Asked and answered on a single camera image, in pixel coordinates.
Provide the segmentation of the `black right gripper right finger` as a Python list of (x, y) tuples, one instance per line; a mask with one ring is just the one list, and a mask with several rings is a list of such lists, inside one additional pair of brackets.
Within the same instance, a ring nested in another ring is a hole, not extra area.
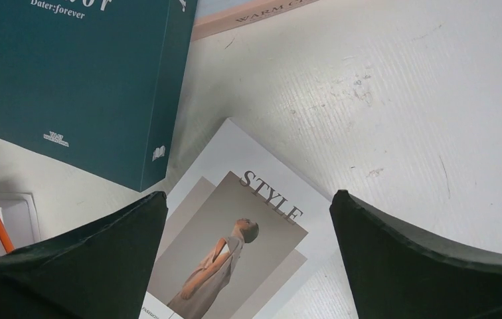
[(329, 212), (360, 318), (502, 318), (502, 253), (441, 237), (344, 189)]

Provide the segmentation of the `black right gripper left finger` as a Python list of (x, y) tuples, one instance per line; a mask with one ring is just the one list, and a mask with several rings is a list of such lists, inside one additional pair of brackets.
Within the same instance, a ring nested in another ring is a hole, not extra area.
[(167, 213), (155, 191), (0, 256), (0, 318), (138, 318)]

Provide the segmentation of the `teal Humor book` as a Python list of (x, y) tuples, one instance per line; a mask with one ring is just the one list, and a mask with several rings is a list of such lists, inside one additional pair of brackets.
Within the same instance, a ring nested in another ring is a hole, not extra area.
[(144, 191), (164, 179), (196, 1), (0, 0), (0, 139)]

